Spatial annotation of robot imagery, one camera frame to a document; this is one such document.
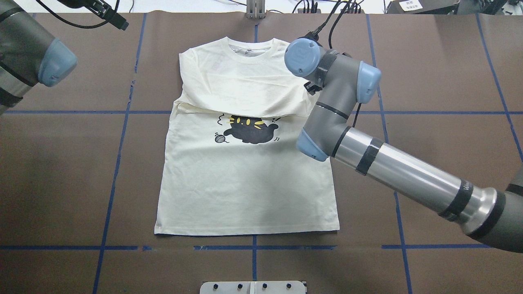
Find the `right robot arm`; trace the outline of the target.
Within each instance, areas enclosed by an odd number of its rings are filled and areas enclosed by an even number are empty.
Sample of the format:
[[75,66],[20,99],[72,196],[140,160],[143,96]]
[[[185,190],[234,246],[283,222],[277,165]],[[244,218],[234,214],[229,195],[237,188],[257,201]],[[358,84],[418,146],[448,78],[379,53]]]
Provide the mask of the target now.
[[377,91],[381,71],[308,38],[284,54],[289,71],[305,78],[319,98],[296,143],[306,156],[338,160],[459,225],[495,249],[523,251],[522,171],[507,188],[480,188],[348,125],[355,106]]

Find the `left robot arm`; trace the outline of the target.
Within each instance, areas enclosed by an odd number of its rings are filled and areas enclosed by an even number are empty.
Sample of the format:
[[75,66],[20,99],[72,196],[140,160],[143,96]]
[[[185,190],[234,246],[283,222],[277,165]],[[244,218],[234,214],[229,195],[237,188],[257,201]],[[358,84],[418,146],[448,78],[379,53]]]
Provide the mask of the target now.
[[77,56],[13,0],[0,2],[1,112],[37,84],[56,86],[77,66]]

